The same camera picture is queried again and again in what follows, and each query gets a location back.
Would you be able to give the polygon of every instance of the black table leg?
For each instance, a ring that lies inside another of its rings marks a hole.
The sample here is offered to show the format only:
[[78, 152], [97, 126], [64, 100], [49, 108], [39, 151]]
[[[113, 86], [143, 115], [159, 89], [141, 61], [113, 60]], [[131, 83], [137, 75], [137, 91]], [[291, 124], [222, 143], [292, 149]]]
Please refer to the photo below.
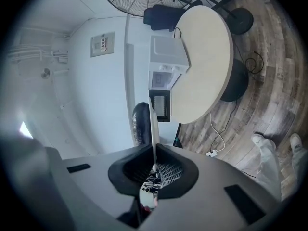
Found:
[[220, 99], [226, 102], [239, 99], [244, 95], [248, 87], [248, 81], [247, 68], [241, 61], [234, 59], [229, 82]]

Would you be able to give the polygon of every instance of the white pants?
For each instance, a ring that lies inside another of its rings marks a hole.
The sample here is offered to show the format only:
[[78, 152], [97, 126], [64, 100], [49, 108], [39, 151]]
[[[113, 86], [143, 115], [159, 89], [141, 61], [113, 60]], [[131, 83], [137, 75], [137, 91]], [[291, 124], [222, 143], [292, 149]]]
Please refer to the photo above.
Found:
[[[278, 157], [275, 153], [276, 145], [273, 141], [265, 139], [260, 146], [261, 165], [256, 181], [271, 193], [278, 201], [281, 201], [281, 179]], [[308, 151], [304, 148], [293, 150], [292, 166], [297, 178], [301, 181], [308, 161]]]

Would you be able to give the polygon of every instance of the power strip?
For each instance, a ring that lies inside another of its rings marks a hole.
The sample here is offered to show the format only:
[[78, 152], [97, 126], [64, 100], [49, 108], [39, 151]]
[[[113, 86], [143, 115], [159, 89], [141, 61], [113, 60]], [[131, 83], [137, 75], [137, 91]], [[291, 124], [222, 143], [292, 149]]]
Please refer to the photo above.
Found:
[[215, 157], [217, 156], [217, 150], [212, 150], [211, 152], [206, 153], [207, 156]]

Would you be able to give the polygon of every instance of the electrical panel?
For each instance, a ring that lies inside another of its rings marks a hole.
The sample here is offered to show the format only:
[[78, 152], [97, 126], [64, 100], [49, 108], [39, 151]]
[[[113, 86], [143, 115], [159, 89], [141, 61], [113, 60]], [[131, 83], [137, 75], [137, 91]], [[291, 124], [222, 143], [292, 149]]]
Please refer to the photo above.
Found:
[[104, 33], [91, 38], [90, 57], [115, 52], [115, 32]]

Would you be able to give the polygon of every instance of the person's leg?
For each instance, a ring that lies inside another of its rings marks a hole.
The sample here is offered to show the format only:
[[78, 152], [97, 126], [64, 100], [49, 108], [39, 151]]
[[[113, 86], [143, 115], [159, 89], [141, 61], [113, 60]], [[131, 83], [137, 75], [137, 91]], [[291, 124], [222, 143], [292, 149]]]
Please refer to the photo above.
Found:
[[260, 134], [254, 134], [251, 140], [259, 147], [261, 153], [260, 171], [256, 181], [271, 193], [273, 197], [281, 201], [280, 167], [275, 152], [276, 145], [272, 140], [265, 139]]
[[302, 140], [297, 133], [291, 135], [290, 144], [293, 152], [293, 170], [297, 178], [297, 182], [300, 183], [304, 177], [304, 173], [307, 167], [308, 150], [303, 148]]

